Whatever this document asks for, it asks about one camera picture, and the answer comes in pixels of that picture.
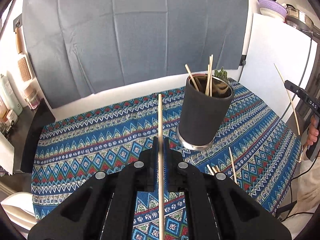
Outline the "right hand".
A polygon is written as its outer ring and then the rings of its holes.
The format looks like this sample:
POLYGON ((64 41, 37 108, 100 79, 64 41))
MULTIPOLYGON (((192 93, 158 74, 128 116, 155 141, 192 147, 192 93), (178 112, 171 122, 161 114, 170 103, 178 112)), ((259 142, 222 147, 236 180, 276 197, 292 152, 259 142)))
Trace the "right hand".
POLYGON ((319 118, 317 115, 313 115, 310 119, 310 125, 308 127, 308 136, 304 147, 312 146, 317 142, 317 137, 319 135, 319 130, 317 129, 319 118))

